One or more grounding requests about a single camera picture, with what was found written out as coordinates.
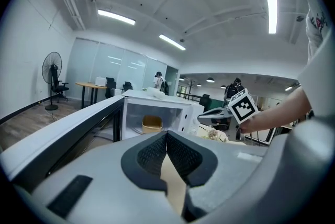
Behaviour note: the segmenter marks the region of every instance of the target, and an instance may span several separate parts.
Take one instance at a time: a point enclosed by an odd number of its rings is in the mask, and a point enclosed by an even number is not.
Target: window
[[[177,90],[177,96],[180,97],[181,94],[186,94],[186,90],[187,90],[186,86],[179,85]]]

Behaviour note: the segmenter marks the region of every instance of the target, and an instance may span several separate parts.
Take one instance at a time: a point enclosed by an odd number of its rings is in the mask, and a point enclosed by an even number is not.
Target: black cable
[[[261,144],[260,144],[260,139],[259,139],[259,137],[258,137],[258,131],[257,131],[257,140],[258,140],[258,147],[260,147]]]

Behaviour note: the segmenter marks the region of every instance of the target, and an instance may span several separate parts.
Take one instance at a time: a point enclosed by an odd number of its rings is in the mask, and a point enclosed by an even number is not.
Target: glass wall
[[[169,96],[173,96],[178,80],[178,70],[167,66],[165,79],[167,81],[167,85],[169,86]]]
[[[147,58],[145,55],[125,50],[116,87],[122,89],[125,82],[130,82],[134,90],[142,90]]]
[[[94,58],[98,50],[98,42],[76,39],[69,58],[66,82],[69,90],[65,92],[67,97],[81,98],[82,87],[76,82],[89,82],[91,78]],[[90,89],[86,88],[85,99],[89,100]]]
[[[162,76],[165,78],[166,64],[148,58],[146,72],[143,79],[143,88],[154,87],[153,79],[158,71],[160,71]]]
[[[97,41],[77,38],[74,42],[66,74],[69,83],[67,97],[81,99],[82,87],[76,82],[95,83],[97,77],[114,78],[117,89],[123,89],[125,82],[130,82],[134,90],[154,87],[153,79],[157,71],[165,77],[167,65],[120,47]],[[91,88],[87,87],[85,100],[90,100]],[[104,100],[106,91],[98,90],[97,101]]]
[[[114,78],[116,82],[121,69],[124,52],[125,50],[120,47],[100,43],[94,60],[90,82],[94,83],[97,77]],[[97,101],[106,99],[105,93],[105,90],[99,90]]]

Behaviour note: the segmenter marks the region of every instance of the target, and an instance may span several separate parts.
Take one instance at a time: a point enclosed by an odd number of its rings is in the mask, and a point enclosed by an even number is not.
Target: standing fan
[[[45,106],[46,110],[56,110],[57,105],[52,103],[52,81],[57,81],[62,71],[62,58],[57,52],[51,52],[43,61],[42,76],[47,84],[50,84],[50,105]]]

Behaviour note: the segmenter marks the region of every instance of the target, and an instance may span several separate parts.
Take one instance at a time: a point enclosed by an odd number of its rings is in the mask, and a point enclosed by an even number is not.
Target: office chair
[[[132,90],[132,85],[130,82],[125,82],[125,84],[123,85],[124,87],[124,91],[127,91],[127,90]]]
[[[106,77],[106,80],[107,80],[107,84],[106,84],[107,88],[106,88],[105,97],[106,98],[111,98],[114,95],[112,95],[112,93],[111,93],[110,90],[116,88],[116,82],[114,81],[114,78],[108,78],[108,77]]]
[[[58,81],[57,69],[54,66],[55,65],[52,65],[51,68],[50,68],[51,75],[52,75],[52,80],[53,80],[53,85],[51,86],[52,87],[51,89],[54,93],[56,93],[58,95],[57,103],[59,103],[59,98],[60,97],[64,98],[66,101],[69,101],[66,98],[66,96],[63,94],[63,91],[69,90],[69,88],[65,86],[68,83],[62,83],[63,85],[59,85],[59,83],[62,82],[62,81]]]
[[[199,104],[205,107],[204,112],[208,111],[211,105],[211,99],[209,98],[209,95],[204,94],[200,98]]]

